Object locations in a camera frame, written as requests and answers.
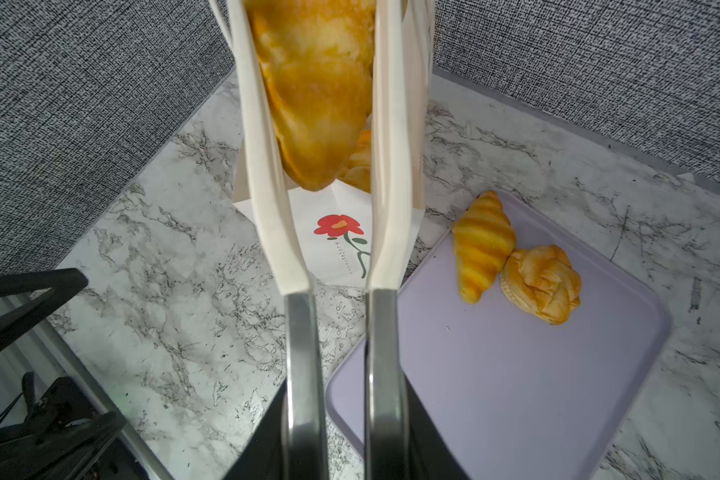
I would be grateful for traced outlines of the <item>twisted bun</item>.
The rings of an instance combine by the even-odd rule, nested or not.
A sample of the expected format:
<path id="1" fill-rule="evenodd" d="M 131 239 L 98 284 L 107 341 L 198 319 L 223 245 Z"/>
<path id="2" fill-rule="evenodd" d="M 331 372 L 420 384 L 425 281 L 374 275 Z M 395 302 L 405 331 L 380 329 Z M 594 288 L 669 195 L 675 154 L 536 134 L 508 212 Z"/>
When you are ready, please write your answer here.
<path id="1" fill-rule="evenodd" d="M 515 250 L 500 273 L 505 297 L 550 325 L 565 323 L 580 305 L 581 276 L 557 245 Z"/>

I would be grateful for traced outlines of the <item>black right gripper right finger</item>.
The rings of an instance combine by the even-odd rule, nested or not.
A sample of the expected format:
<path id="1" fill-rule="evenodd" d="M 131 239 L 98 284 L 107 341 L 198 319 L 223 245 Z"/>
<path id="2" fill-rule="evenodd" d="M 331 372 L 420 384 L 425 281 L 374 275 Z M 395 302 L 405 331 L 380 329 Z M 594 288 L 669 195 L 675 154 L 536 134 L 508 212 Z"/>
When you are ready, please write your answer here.
<path id="1" fill-rule="evenodd" d="M 405 385 L 410 478 L 467 480 L 468 475 L 449 450 L 408 379 Z"/>

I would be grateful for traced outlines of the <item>white paper bag with rose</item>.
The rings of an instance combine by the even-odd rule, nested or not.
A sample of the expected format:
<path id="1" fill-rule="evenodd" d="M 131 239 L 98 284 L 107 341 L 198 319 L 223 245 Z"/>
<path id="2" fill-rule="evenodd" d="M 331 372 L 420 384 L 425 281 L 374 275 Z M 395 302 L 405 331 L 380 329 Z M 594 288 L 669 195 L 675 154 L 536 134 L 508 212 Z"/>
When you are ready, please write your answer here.
<path id="1" fill-rule="evenodd" d="M 435 5 L 376 4 L 371 192 L 337 178 L 319 191 L 283 168 L 247 18 L 248 1 L 211 3 L 236 66 L 243 125 L 234 202 L 256 226 L 282 294 L 326 284 L 396 289 L 424 212 L 422 159 L 429 102 Z"/>

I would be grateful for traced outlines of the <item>croissant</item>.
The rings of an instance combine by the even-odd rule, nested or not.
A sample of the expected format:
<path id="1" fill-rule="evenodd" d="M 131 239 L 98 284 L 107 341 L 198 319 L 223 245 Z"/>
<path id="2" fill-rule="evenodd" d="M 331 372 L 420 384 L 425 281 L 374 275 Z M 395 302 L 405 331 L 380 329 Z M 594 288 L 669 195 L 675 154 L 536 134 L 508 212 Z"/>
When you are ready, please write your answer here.
<path id="1" fill-rule="evenodd" d="M 498 194 L 489 190 L 475 199 L 453 224 L 452 235 L 460 296 L 476 304 L 516 247 L 515 231 Z"/>
<path id="2" fill-rule="evenodd" d="M 373 1 L 248 1 L 283 168 L 319 191 L 348 164 L 372 111 Z"/>

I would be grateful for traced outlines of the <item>striped long bread roll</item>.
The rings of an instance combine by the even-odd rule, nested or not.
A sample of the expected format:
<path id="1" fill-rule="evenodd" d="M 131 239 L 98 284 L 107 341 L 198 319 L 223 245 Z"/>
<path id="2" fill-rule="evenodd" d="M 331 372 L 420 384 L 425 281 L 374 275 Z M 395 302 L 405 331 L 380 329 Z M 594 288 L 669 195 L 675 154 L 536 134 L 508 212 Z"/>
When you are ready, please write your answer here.
<path id="1" fill-rule="evenodd" d="M 366 193 L 371 192 L 371 130 L 364 129 L 356 143 L 355 151 L 349 156 L 347 165 L 339 172 L 337 179 Z"/>

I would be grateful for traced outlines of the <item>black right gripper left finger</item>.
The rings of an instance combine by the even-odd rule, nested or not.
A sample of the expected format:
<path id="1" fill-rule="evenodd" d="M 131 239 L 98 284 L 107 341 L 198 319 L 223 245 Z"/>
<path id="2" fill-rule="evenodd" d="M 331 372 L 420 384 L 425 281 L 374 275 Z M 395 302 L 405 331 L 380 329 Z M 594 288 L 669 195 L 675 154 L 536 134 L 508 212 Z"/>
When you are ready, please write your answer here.
<path id="1" fill-rule="evenodd" d="M 251 439 L 224 480 L 281 480 L 284 475 L 283 407 L 287 385 L 282 383 Z"/>

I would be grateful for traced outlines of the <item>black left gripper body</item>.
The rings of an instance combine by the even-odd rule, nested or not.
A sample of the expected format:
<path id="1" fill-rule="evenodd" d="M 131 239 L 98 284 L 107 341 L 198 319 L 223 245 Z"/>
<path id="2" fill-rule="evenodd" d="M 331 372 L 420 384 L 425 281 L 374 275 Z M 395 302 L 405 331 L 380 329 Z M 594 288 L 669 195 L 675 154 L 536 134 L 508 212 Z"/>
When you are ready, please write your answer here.
<path id="1" fill-rule="evenodd" d="M 41 398 L 35 375 L 22 377 L 16 398 L 23 422 L 4 426 L 0 414 L 0 479 L 147 479 L 149 474 L 118 439 L 126 421 L 100 413 L 75 381 L 59 377 Z"/>

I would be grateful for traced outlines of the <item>white and metal tongs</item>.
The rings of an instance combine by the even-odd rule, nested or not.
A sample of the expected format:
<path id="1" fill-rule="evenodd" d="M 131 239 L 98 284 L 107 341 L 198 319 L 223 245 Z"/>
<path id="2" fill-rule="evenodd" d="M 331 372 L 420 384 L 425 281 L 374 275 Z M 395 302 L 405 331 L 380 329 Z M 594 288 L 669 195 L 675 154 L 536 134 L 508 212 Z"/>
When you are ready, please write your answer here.
<path id="1" fill-rule="evenodd" d="M 371 130 L 365 474 L 431 479 L 450 454 L 400 362 L 398 290 L 410 256 L 431 84 L 430 1 L 228 1 L 212 11 L 234 57 L 244 166 L 261 247 L 285 303 L 286 378 L 232 479 L 325 479 L 315 296 L 287 193 L 330 185 Z"/>

